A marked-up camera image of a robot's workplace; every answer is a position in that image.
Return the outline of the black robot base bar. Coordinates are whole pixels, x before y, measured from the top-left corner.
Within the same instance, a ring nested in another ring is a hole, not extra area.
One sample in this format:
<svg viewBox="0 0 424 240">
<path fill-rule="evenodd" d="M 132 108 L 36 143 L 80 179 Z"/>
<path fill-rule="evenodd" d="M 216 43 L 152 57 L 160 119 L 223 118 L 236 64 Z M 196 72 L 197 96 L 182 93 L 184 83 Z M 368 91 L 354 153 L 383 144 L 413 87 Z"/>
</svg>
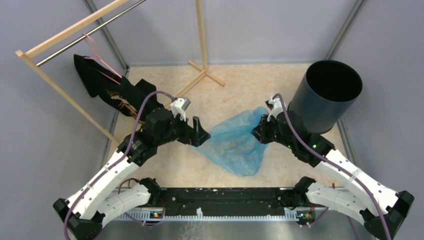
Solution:
<svg viewBox="0 0 424 240">
<path fill-rule="evenodd" d="M 165 210 L 168 217 L 194 216 L 197 209 L 205 216 L 282 216 L 286 210 L 318 206 L 303 192 L 284 187 L 168 187 L 142 205 Z"/>
</svg>

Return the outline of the blue plastic trash bag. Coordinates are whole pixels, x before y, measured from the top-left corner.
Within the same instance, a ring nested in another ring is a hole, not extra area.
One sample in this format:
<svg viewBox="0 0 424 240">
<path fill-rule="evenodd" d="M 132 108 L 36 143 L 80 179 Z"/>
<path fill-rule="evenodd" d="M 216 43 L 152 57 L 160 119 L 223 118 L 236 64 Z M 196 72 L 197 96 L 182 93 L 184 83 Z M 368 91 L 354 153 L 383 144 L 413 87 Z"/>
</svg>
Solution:
<svg viewBox="0 0 424 240">
<path fill-rule="evenodd" d="M 234 175 L 256 175 L 268 147 L 252 134 L 262 115 L 268 115 L 268 111 L 259 106 L 224 120 L 210 130 L 210 139 L 196 150 Z"/>
</svg>

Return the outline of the dark grey trash bin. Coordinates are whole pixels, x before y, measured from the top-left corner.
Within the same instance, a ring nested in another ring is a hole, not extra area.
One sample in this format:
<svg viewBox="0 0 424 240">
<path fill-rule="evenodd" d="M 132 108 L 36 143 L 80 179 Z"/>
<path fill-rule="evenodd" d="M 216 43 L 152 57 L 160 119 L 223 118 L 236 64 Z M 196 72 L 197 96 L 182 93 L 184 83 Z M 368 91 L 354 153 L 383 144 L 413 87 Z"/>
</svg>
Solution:
<svg viewBox="0 0 424 240">
<path fill-rule="evenodd" d="M 320 60 L 307 68 L 288 110 L 302 118 L 308 132 L 324 134 L 362 90 L 361 76 L 352 67 L 336 60 Z"/>
</svg>

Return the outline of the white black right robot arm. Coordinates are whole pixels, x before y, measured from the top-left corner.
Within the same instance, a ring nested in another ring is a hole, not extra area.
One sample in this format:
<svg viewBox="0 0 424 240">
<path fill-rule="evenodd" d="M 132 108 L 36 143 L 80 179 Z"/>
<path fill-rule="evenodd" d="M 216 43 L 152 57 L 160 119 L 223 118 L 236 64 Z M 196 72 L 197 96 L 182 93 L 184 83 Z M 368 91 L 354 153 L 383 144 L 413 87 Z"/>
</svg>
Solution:
<svg viewBox="0 0 424 240">
<path fill-rule="evenodd" d="M 293 192 L 297 205 L 323 205 L 356 220 L 377 239 L 395 238 L 415 200 L 411 193 L 372 178 L 325 137 L 306 131 L 302 119 L 291 111 L 263 114 L 252 134 L 262 144 L 275 142 L 289 148 L 298 160 L 328 174 L 346 190 L 303 177 Z"/>
</svg>

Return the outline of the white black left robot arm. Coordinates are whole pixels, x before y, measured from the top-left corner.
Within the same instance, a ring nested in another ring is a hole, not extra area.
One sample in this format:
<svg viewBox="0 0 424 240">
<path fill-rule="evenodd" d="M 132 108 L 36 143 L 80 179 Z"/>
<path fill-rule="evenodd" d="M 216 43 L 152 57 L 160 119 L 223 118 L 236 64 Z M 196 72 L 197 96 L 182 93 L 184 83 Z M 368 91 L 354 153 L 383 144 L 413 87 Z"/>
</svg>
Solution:
<svg viewBox="0 0 424 240">
<path fill-rule="evenodd" d="M 199 147 L 211 135 L 197 116 L 193 125 L 182 114 L 157 108 L 149 113 L 140 130 L 128 135 L 105 166 L 80 190 L 68 198 L 59 198 L 53 208 L 64 223 L 68 240 L 93 240 L 113 219 L 140 206 L 154 207 L 161 201 L 161 188 L 150 178 L 143 178 L 129 190 L 110 197 L 112 191 L 148 159 L 158 147 L 178 141 Z"/>
</svg>

